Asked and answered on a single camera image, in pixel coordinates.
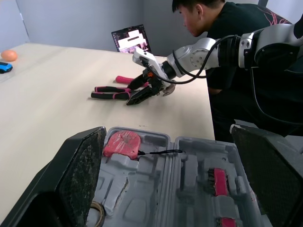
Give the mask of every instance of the laptop screen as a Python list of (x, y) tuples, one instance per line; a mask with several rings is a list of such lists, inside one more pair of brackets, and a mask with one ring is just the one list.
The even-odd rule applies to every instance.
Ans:
[(136, 47), (151, 52), (143, 25), (112, 32), (118, 52), (134, 53)]

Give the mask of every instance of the black cord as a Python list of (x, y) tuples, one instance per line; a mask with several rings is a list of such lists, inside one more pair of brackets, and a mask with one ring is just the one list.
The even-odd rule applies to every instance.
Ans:
[(280, 123), (284, 123), (284, 124), (290, 124), (290, 125), (294, 125), (294, 126), (303, 126), (303, 123), (294, 123), (294, 122), (287, 122), (287, 121), (283, 121), (283, 120), (280, 120), (280, 119), (277, 119), (275, 117), (272, 117), (266, 113), (264, 113), (264, 111), (261, 109), (258, 101), (257, 101), (257, 95), (256, 95), (256, 88), (255, 88), (255, 80), (254, 80), (254, 71), (253, 69), (251, 68), (250, 69), (250, 80), (251, 80), (251, 88), (252, 88), (252, 92), (253, 92), (253, 97), (254, 97), (254, 101), (259, 109), (259, 111), (265, 115), (266, 117), (272, 119), (272, 120), (275, 120), (277, 122), (280, 122)]
[(291, 70), (285, 70), (285, 72), (289, 72), (291, 74), (303, 76), (303, 72), (294, 72), (294, 71), (291, 71)]
[(145, 153), (143, 151), (138, 152), (138, 155), (163, 155), (163, 154), (169, 154), (169, 153), (185, 153), (185, 151), (179, 150), (179, 149), (172, 149), (172, 150), (164, 150), (159, 152), (151, 152), (151, 153)]
[(206, 65), (206, 63), (207, 63), (207, 61), (208, 61), (210, 55), (211, 55), (212, 52), (214, 51), (214, 49), (215, 49), (222, 41), (224, 41), (224, 40), (226, 40), (226, 39), (229, 39), (229, 38), (231, 38), (231, 37), (235, 37), (235, 36), (237, 36), (237, 35), (228, 35), (228, 36), (226, 36), (226, 37), (224, 37), (224, 38), (218, 40), (218, 41), (210, 48), (209, 52), (207, 53), (207, 55), (206, 55), (206, 57), (205, 57), (205, 59), (204, 59), (203, 65), (201, 66), (201, 69), (199, 70), (199, 72), (198, 72), (196, 75), (187, 72), (187, 71), (181, 66), (180, 62), (179, 62), (178, 59), (176, 58), (175, 51), (173, 51), (173, 56), (174, 56), (174, 59), (175, 59), (175, 64), (176, 64), (177, 68), (180, 70), (180, 72), (181, 72), (181, 73), (183, 72), (183, 73), (185, 73), (185, 74), (187, 74), (187, 75), (193, 77), (192, 79), (187, 80), (187, 81), (175, 82), (175, 81), (171, 81), (171, 80), (164, 79), (164, 78), (160, 77), (156, 72), (154, 72), (154, 70), (151, 69), (151, 67), (149, 66), (148, 63), (147, 63), (146, 65), (144, 65), (144, 66), (145, 66), (146, 68), (148, 68), (150, 71), (152, 71), (152, 72), (157, 76), (157, 78), (158, 78), (159, 80), (162, 80), (162, 81), (167, 82), (167, 83), (170, 83), (170, 84), (177, 84), (177, 85), (178, 85), (178, 84), (188, 84), (188, 83), (194, 81), (195, 79), (205, 79), (205, 78), (207, 78), (207, 76), (200, 76), (200, 74), (201, 74), (202, 71), (204, 70), (205, 65)]
[(170, 84), (179, 84), (179, 85), (180, 84), (189, 84), (190, 82), (193, 82), (196, 79), (196, 78), (192, 78), (188, 81), (175, 82), (175, 81), (164, 79), (161, 76), (159, 76), (154, 70), (152, 70), (152, 68), (149, 66), (149, 64), (146, 64), (145, 67), (148, 68), (150, 71), (152, 71), (159, 80), (162, 80), (162, 81), (170, 83)]
[(205, 57), (205, 59), (204, 59), (203, 65), (201, 66), (200, 71), (199, 71), (196, 75), (191, 74), (190, 72), (187, 72), (187, 71), (181, 66), (180, 62), (179, 62), (178, 59), (176, 58), (175, 51), (173, 51), (172, 54), (173, 54), (173, 56), (174, 56), (174, 60), (175, 60), (175, 63), (176, 63), (177, 68), (178, 68), (181, 72), (183, 72), (183, 73), (185, 73), (185, 74), (187, 74), (187, 75), (189, 75), (189, 76), (191, 76), (191, 77), (193, 77), (193, 78), (196, 78), (196, 79), (205, 79), (205, 78), (207, 78), (207, 76), (200, 76), (200, 74), (201, 74), (202, 71), (204, 70), (205, 65), (206, 65), (206, 63), (207, 63), (207, 61), (208, 61), (210, 55), (212, 54), (212, 52), (214, 51), (214, 49), (215, 49), (221, 42), (223, 42), (223, 41), (226, 40), (226, 39), (232, 38), (232, 37), (237, 37), (237, 35), (228, 35), (228, 36), (223, 37), (222, 39), (218, 40), (217, 42), (215, 42), (215, 44), (210, 48), (209, 52), (207, 53), (207, 55), (206, 55), (206, 57)]

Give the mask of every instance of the plastic compartment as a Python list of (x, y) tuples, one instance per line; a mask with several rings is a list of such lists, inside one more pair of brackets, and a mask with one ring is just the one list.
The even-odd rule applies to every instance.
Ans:
[[(117, 131), (136, 132), (145, 153), (172, 149), (169, 136), (154, 132), (112, 128), (105, 144)], [(114, 154), (101, 162), (94, 201), (102, 203), (107, 216), (103, 227), (160, 226), (169, 206), (169, 185), (177, 154), (146, 155), (138, 160)], [(90, 209), (87, 227), (94, 227), (98, 213)]]
[[(179, 137), (175, 148), (186, 151), (175, 164), (171, 210), (166, 226), (216, 227), (217, 220), (232, 218), (237, 226), (262, 227), (255, 194), (252, 192), (238, 150), (234, 144)], [(224, 169), (229, 196), (208, 192), (208, 170)]]
[[(173, 148), (185, 153), (134, 161), (118, 154), (104, 157), (94, 198), (106, 210), (104, 227), (219, 227), (222, 218), (236, 220), (237, 227), (264, 227), (234, 144), (185, 137), (171, 143), (168, 135), (126, 128), (112, 128), (105, 144), (121, 130), (136, 132), (146, 153)], [(208, 170), (213, 168), (225, 171), (228, 196), (209, 192)], [(91, 209), (87, 227), (97, 220)]]

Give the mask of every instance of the blue toy car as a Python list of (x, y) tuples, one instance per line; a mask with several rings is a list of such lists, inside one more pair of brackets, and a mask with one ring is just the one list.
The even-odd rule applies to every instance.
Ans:
[(13, 66), (8, 63), (0, 62), (0, 73), (6, 73), (13, 69)]

